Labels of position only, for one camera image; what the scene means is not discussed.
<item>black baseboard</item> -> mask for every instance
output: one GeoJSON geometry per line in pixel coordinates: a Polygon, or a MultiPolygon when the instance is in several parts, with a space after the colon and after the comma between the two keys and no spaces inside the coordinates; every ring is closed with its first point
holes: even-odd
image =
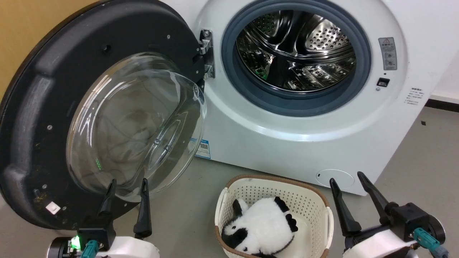
{"type": "Polygon", "coordinates": [[[429,99],[427,101],[427,103],[425,104],[425,106],[426,107],[436,108],[436,109],[452,111],[452,112],[459,112],[459,104],[445,102],[445,101],[438,101],[438,100],[429,99]]]}

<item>brown basket rim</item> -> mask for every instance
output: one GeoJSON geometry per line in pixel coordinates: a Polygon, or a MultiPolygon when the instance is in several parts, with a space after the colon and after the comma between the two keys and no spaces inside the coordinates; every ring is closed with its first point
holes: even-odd
{"type": "MultiPolygon", "coordinates": [[[[232,178],[226,184],[226,188],[229,188],[234,182],[236,182],[238,180],[247,179],[247,178],[276,181],[276,182],[280,182],[280,183],[296,185],[296,186],[299,186],[299,187],[303,187],[303,188],[309,189],[309,190],[315,192],[317,195],[320,196],[320,198],[324,201],[324,204],[325,204],[326,207],[330,207],[330,204],[328,203],[327,198],[317,188],[315,188],[315,187],[313,187],[311,185],[308,185],[306,183],[303,183],[303,182],[299,182],[299,181],[295,181],[295,180],[291,180],[291,179],[287,179],[287,178],[282,178],[282,177],[269,176],[269,175],[239,175],[239,176],[236,176],[236,177],[232,178]]],[[[253,255],[250,255],[250,254],[246,254],[246,253],[243,253],[243,252],[239,252],[239,251],[229,247],[225,242],[223,242],[222,236],[220,235],[220,230],[218,229],[218,225],[215,225],[215,235],[216,235],[217,240],[220,243],[220,245],[226,251],[228,251],[230,253],[233,253],[235,255],[239,255],[239,256],[245,257],[245,258],[257,258],[256,256],[253,256],[253,255]]],[[[328,248],[325,249],[324,252],[322,253],[322,255],[320,256],[320,258],[327,257],[328,252],[329,252],[329,249],[328,248]]]]}

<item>white fur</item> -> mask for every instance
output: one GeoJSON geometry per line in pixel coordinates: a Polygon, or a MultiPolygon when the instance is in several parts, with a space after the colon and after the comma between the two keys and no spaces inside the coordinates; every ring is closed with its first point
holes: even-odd
{"type": "Polygon", "coordinates": [[[248,254],[262,252],[272,254],[284,248],[293,238],[293,233],[285,215],[274,198],[264,198],[254,203],[250,208],[242,200],[238,200],[243,216],[225,227],[225,233],[233,234],[240,228],[246,228],[247,237],[235,249],[248,254]]]}

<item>stainless steel drum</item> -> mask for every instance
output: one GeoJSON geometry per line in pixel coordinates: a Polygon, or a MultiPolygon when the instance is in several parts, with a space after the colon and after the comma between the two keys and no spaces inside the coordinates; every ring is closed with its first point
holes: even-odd
{"type": "Polygon", "coordinates": [[[278,11],[250,22],[237,39],[246,68],[276,90],[306,94],[329,88],[356,65],[346,35],[321,16],[278,11]]]}

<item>blue and white label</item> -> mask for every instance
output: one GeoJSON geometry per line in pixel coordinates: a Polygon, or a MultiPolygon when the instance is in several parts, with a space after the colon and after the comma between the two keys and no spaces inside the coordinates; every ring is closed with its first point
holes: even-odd
{"type": "Polygon", "coordinates": [[[210,148],[209,148],[209,141],[201,140],[199,144],[198,151],[196,152],[196,157],[203,157],[210,159],[210,148]]]}

